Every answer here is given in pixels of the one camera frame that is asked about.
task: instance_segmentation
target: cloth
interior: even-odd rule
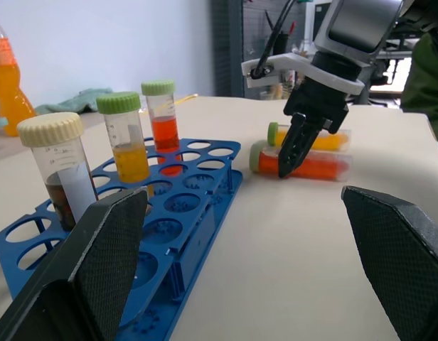
[[[96,99],[103,94],[109,94],[112,89],[86,89],[81,91],[77,96],[61,102],[60,104],[42,104],[36,107],[36,112],[40,115],[50,114],[52,112],[96,112]]]
[[[438,53],[428,34],[420,39],[413,50],[412,67],[402,93],[401,109],[426,114],[438,140]]]

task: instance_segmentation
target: white cap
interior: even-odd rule
[[[21,143],[27,147],[47,147],[76,139],[83,124],[75,112],[57,112],[31,117],[17,125]]]

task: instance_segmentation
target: green jacket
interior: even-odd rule
[[[438,54],[429,35],[424,35],[413,50],[401,108],[426,114],[438,140]]]

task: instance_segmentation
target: test tube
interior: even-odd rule
[[[178,126],[176,124],[173,80],[144,82],[141,92],[146,96],[151,128],[153,130],[154,146],[159,153],[173,153],[179,151]],[[170,167],[162,170],[165,175],[178,175],[181,167]]]
[[[97,200],[80,140],[80,117],[75,112],[45,114],[20,122],[17,131],[21,143],[33,151],[61,227],[71,231]]]
[[[146,180],[150,170],[141,131],[139,94],[116,92],[98,97],[96,102],[104,115],[119,179],[123,183]]]
[[[280,148],[268,146],[266,141],[252,145],[249,167],[254,173],[277,175]],[[350,176],[352,157],[339,153],[310,151],[301,166],[290,176],[317,180],[347,181]]]
[[[284,142],[285,136],[290,126],[272,122],[268,126],[268,144],[280,147]],[[327,131],[320,131],[317,139],[312,146],[315,151],[346,151],[350,146],[351,131],[346,129],[339,130],[336,134]]]

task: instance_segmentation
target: white table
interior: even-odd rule
[[[344,184],[248,170],[250,147],[268,123],[289,121],[283,107],[204,97],[177,109],[181,136],[242,144],[234,168],[245,179],[172,340],[398,340],[363,272]],[[343,126],[353,131],[348,184],[414,202],[438,222],[438,143],[426,117],[352,107]],[[112,156],[104,124],[82,139],[92,168]],[[0,193],[0,230],[47,198],[30,151],[0,160]],[[0,269],[0,316],[10,302]]]

